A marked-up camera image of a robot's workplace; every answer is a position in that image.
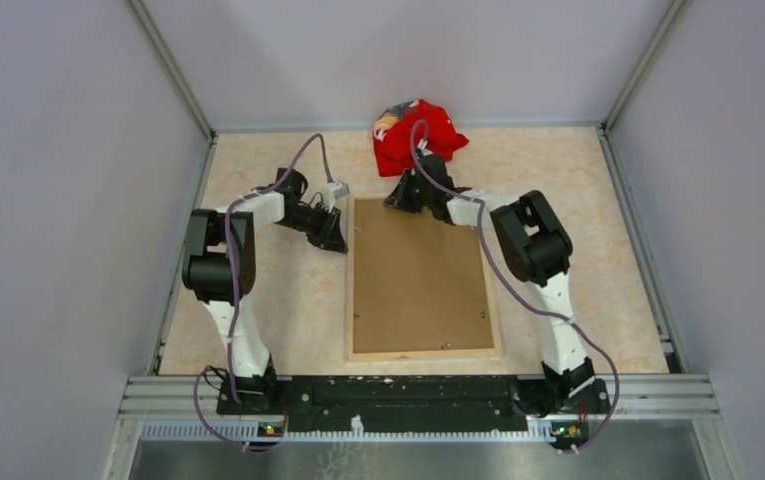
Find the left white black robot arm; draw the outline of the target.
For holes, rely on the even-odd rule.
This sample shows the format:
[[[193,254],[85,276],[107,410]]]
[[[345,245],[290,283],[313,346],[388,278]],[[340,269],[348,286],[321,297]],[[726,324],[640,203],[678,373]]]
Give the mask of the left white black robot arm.
[[[257,233],[269,226],[300,232],[314,247],[345,254],[342,212],[336,202],[349,194],[343,181],[328,181],[311,201],[300,172],[280,168],[274,183],[220,209],[195,209],[189,216],[182,282],[212,316],[226,349],[227,395],[255,413],[277,404],[271,353],[261,338],[252,290],[256,281]]]

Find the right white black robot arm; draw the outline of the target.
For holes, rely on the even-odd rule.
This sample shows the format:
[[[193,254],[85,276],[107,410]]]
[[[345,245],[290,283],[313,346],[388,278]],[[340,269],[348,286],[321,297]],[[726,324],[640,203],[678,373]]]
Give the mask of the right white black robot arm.
[[[472,227],[482,247],[496,236],[502,261],[530,296],[513,296],[541,321],[544,397],[552,411],[591,414],[608,406],[587,351],[589,341],[576,323],[570,297],[573,244],[545,195],[532,190],[519,197],[456,187],[438,154],[415,153],[385,206],[432,216],[447,224]]]

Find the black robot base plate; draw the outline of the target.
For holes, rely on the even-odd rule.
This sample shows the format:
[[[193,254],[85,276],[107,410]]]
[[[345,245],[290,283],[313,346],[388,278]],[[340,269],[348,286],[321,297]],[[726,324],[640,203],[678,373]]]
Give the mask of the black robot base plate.
[[[369,433],[489,433],[524,431],[529,418],[579,419],[604,414],[609,395],[596,380],[572,399],[560,399],[541,376],[293,376],[259,389],[223,386],[220,415],[287,419],[290,433],[342,432],[359,419]]]

